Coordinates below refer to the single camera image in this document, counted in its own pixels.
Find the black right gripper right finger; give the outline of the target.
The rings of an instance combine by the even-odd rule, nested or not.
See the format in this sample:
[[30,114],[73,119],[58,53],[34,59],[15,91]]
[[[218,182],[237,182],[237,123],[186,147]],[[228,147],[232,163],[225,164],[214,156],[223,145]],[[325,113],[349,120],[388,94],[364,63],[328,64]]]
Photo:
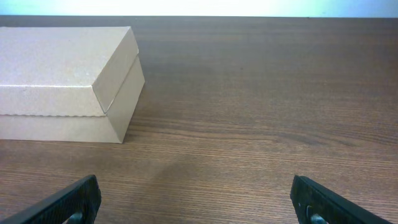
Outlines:
[[294,176],[290,199],[300,224],[391,224],[302,175]]

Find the brown cardboard box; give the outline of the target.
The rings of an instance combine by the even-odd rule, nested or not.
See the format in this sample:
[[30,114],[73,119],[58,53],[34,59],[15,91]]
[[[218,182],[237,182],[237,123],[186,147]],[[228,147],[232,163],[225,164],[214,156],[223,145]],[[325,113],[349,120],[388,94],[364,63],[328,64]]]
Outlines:
[[2,27],[1,138],[121,143],[144,82],[130,27]]

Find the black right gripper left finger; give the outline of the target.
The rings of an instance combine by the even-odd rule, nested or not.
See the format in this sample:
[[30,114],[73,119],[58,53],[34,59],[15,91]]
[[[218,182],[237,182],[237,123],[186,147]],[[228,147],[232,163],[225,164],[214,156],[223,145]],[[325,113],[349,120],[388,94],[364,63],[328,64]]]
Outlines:
[[1,224],[79,223],[93,224],[101,205],[101,191],[95,175],[76,181]]

